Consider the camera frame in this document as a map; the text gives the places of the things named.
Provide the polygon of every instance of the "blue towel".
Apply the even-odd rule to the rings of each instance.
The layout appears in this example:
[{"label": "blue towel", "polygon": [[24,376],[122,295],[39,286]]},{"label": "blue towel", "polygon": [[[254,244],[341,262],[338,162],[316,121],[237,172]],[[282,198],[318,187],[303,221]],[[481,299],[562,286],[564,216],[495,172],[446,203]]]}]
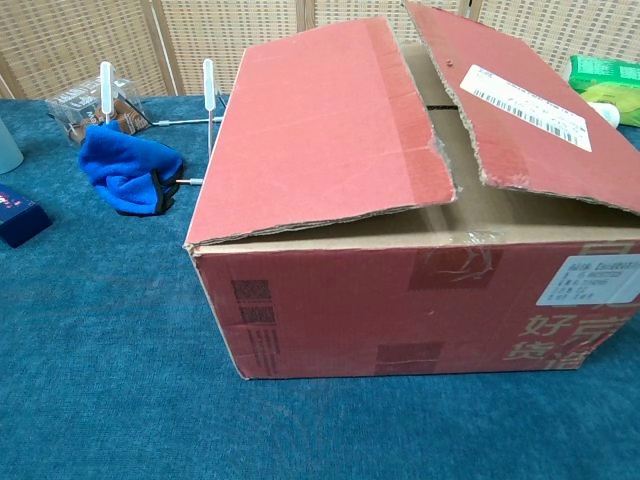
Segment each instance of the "blue towel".
[{"label": "blue towel", "polygon": [[78,155],[91,185],[123,215],[159,215],[173,205],[182,157],[150,140],[121,133],[117,122],[91,126]]}]

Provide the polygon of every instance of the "blue carpet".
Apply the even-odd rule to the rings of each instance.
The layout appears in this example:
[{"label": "blue carpet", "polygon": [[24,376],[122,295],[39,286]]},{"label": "blue carpet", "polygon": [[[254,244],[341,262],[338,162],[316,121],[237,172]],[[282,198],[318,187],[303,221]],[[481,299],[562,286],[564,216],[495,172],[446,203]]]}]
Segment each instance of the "blue carpet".
[{"label": "blue carpet", "polygon": [[[245,382],[181,248],[197,188],[119,216],[44,112],[0,102],[26,157],[0,182],[54,221],[0,244],[0,478],[639,478],[640,318],[576,372]],[[206,124],[142,136],[204,174]]]}]

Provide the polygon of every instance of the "cardboard box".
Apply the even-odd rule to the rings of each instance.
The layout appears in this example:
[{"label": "cardboard box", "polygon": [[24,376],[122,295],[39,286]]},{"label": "cardboard box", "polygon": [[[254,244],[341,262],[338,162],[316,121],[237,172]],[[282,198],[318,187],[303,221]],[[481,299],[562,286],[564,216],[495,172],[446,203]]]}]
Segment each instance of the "cardboard box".
[{"label": "cardboard box", "polygon": [[407,7],[404,58],[382,18],[245,52],[185,245],[244,378],[575,369],[640,308],[635,149]]}]

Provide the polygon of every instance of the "open box flap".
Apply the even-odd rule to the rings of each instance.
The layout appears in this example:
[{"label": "open box flap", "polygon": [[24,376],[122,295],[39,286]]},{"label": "open box flap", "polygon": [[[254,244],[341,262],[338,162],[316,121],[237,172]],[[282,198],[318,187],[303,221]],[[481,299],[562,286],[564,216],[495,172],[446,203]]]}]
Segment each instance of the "open box flap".
[{"label": "open box flap", "polygon": [[405,6],[460,108],[483,183],[640,213],[640,153],[524,42]]},{"label": "open box flap", "polygon": [[245,51],[186,243],[454,199],[387,21],[363,19]]}]

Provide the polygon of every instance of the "woven screen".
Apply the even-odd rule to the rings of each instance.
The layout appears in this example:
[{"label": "woven screen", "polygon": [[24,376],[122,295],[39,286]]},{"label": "woven screen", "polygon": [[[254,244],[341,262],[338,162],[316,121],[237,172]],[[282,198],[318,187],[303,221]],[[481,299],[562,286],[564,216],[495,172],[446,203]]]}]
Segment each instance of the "woven screen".
[{"label": "woven screen", "polygon": [[28,98],[98,75],[102,60],[144,95],[166,95],[140,3],[0,0],[0,52]]},{"label": "woven screen", "polygon": [[558,71],[573,54],[640,62],[640,0],[484,0],[479,20],[522,38]]},{"label": "woven screen", "polygon": [[[458,0],[420,1],[425,5],[458,11]],[[316,0],[316,25],[344,22],[360,17],[384,15],[401,43],[419,42],[418,32],[400,0]]]},{"label": "woven screen", "polygon": [[231,91],[244,49],[296,33],[295,0],[162,0],[186,93],[202,93],[202,61]]}]

